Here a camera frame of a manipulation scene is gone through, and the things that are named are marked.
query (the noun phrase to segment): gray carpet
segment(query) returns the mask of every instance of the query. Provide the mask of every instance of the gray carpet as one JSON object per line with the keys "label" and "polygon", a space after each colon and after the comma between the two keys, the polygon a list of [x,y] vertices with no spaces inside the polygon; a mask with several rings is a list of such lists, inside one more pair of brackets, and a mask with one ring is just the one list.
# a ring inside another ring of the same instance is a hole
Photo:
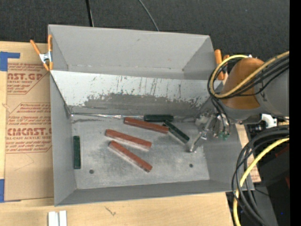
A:
{"label": "gray carpet", "polygon": [[[161,31],[207,34],[223,53],[289,49],[290,0],[142,0]],[[90,0],[95,26],[155,30],[137,0]],[[45,42],[47,24],[89,26],[85,0],[0,0],[0,40]]]}

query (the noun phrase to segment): blue tape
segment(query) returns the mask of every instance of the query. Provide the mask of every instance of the blue tape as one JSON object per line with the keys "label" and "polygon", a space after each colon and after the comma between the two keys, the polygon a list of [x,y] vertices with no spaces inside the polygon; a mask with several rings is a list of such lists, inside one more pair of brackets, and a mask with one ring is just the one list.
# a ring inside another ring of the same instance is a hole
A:
{"label": "blue tape", "polygon": [[4,179],[0,179],[0,203],[4,202]]}
{"label": "blue tape", "polygon": [[0,52],[0,71],[8,70],[8,58],[20,58],[20,53]]}

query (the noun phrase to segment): gray metal bin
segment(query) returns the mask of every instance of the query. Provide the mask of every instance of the gray metal bin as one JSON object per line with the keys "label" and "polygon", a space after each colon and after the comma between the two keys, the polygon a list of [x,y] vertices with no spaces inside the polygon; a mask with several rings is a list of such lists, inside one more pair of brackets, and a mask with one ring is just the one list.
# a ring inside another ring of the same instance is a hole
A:
{"label": "gray metal bin", "polygon": [[[235,129],[227,141],[209,138],[188,153],[172,135],[122,120],[173,114],[191,143],[215,67],[209,36],[62,25],[49,25],[48,32],[55,205],[230,190],[241,149]],[[149,152],[130,149],[151,172],[110,152],[106,129],[151,141]],[[80,137],[81,169],[73,169],[73,136]]]}

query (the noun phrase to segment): green block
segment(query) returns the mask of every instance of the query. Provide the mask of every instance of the green block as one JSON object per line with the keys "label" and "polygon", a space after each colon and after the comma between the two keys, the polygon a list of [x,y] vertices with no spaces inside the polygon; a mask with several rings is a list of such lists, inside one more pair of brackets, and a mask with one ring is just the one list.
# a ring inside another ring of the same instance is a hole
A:
{"label": "green block", "polygon": [[80,140],[79,136],[73,136],[73,168],[80,169],[81,162],[80,162]]}

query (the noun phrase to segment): white plastic piece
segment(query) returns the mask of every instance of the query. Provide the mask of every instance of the white plastic piece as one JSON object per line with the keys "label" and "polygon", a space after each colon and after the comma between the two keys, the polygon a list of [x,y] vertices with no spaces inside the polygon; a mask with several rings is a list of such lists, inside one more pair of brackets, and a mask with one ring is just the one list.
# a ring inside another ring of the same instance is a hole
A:
{"label": "white plastic piece", "polygon": [[261,120],[265,121],[267,123],[266,128],[272,128],[272,127],[277,126],[277,119],[273,118],[270,114],[262,114]]}
{"label": "white plastic piece", "polygon": [[67,226],[67,211],[49,212],[48,226]]}
{"label": "white plastic piece", "polygon": [[59,211],[59,226],[67,226],[67,211]]}

